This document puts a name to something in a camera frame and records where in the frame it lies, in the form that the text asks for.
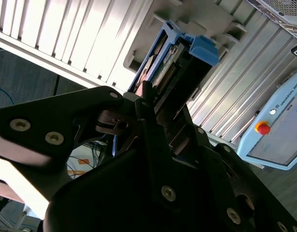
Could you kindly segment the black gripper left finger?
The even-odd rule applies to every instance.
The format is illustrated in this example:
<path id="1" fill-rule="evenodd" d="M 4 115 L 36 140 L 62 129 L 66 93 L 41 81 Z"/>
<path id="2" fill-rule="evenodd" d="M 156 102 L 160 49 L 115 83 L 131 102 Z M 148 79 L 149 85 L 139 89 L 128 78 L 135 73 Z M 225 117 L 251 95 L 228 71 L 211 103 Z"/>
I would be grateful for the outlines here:
<path id="1" fill-rule="evenodd" d="M 67 174 L 72 151 L 105 135 L 108 146 L 117 141 L 118 154 L 91 171 L 135 152 L 146 163 L 153 198 L 161 193 L 175 201 L 173 158 L 156 120 L 153 92 L 144 82 L 142 96 L 129 100 L 101 86 L 1 108 L 0 181 L 37 214 L 46 214 L 56 193 L 73 181 Z"/>

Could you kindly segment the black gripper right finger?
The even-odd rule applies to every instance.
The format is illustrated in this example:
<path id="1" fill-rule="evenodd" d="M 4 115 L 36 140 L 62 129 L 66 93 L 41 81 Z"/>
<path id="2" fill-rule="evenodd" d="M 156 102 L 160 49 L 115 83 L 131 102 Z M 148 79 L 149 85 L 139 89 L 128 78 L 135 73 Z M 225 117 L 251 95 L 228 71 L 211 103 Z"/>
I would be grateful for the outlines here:
<path id="1" fill-rule="evenodd" d="M 297 221 L 229 146 L 211 146 L 184 112 L 187 232 L 297 232 Z"/>

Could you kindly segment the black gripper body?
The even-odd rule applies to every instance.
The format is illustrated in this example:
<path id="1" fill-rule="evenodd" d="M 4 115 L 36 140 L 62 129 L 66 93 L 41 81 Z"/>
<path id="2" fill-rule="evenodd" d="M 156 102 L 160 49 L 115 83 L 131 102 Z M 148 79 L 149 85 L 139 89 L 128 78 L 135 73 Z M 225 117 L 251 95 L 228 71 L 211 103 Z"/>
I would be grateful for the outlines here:
<path id="1" fill-rule="evenodd" d="M 154 199 L 147 166 L 135 152 L 62 187 L 47 209 L 45 232 L 236 232 L 230 204 L 218 203 L 198 166 L 174 159 L 176 200 Z"/>

